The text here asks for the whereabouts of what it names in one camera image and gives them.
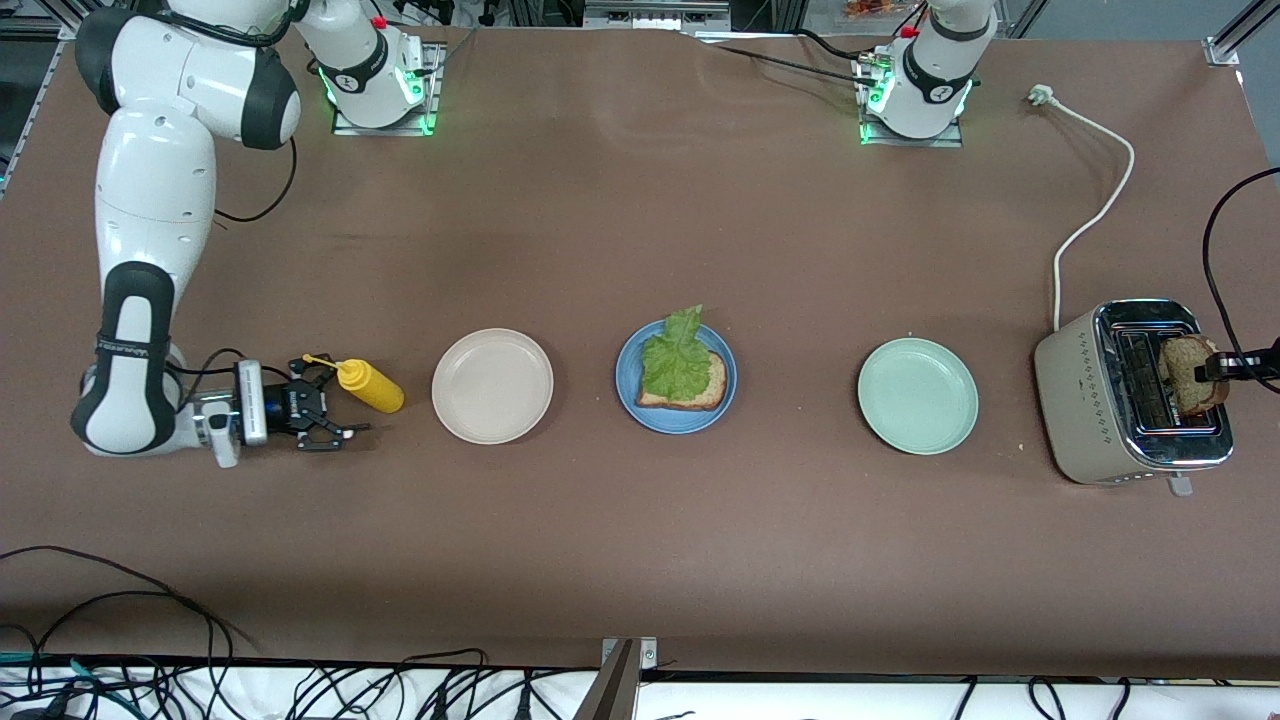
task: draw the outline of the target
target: toasted bread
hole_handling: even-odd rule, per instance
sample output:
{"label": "toasted bread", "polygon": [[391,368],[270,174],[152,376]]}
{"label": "toasted bread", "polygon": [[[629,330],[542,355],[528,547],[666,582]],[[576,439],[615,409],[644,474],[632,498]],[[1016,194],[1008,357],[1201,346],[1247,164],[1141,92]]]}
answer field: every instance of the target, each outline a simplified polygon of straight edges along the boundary
{"label": "toasted bread", "polygon": [[640,386],[640,397],[636,405],[640,407],[666,407],[668,410],[714,410],[724,401],[724,391],[728,389],[728,370],[724,368],[724,359],[712,352],[712,382],[701,395],[692,400],[671,400],[660,395],[644,391]]}
{"label": "toasted bread", "polygon": [[1216,405],[1226,402],[1230,389],[1226,380],[1202,383],[1196,380],[1196,368],[1217,352],[1213,341],[1201,334],[1187,334],[1166,340],[1160,346],[1160,379],[1174,389],[1178,411],[1183,415],[1201,415]]}

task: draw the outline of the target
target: beige plate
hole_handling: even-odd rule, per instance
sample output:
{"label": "beige plate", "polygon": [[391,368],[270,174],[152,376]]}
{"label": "beige plate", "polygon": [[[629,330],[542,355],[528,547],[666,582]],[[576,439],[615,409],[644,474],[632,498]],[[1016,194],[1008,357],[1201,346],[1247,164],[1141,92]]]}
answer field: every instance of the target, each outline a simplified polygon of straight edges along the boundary
{"label": "beige plate", "polygon": [[440,357],[431,404],[451,433],[500,445],[534,429],[552,404],[553,387],[552,363],[532,338],[492,328],[460,340]]}

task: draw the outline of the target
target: mustard bottle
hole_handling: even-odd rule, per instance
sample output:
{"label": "mustard bottle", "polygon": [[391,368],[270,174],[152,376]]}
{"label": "mustard bottle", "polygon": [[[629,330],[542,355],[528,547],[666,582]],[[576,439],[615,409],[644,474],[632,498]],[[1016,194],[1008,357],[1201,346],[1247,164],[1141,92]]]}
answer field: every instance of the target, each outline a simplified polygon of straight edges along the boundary
{"label": "mustard bottle", "polygon": [[392,414],[404,406],[404,391],[378,372],[369,363],[352,357],[339,363],[329,363],[312,355],[303,355],[307,363],[320,363],[338,370],[338,384],[342,389],[355,395],[366,405],[379,413]]}

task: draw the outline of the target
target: white plate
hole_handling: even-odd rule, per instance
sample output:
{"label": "white plate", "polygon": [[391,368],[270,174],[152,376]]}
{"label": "white plate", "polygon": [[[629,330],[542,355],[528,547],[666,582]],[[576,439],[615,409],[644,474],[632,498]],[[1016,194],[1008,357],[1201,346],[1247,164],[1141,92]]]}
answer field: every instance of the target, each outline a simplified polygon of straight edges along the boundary
{"label": "white plate", "polygon": [[552,404],[556,378],[543,348],[524,333],[477,331],[453,343],[431,379],[431,404],[451,433],[476,445],[511,442]]}
{"label": "white plate", "polygon": [[978,421],[978,386],[954,352],[904,337],[876,348],[858,375],[858,405],[884,442],[937,455],[964,442]]}

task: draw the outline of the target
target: mint green plate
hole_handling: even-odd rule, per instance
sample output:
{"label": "mint green plate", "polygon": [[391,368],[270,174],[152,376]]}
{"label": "mint green plate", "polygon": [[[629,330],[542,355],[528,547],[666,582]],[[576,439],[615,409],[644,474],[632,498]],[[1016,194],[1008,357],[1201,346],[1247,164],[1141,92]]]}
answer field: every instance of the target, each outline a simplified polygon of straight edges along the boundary
{"label": "mint green plate", "polygon": [[978,386],[941,345],[904,337],[876,348],[858,375],[863,416],[884,442],[937,455],[964,442],[978,421]]}

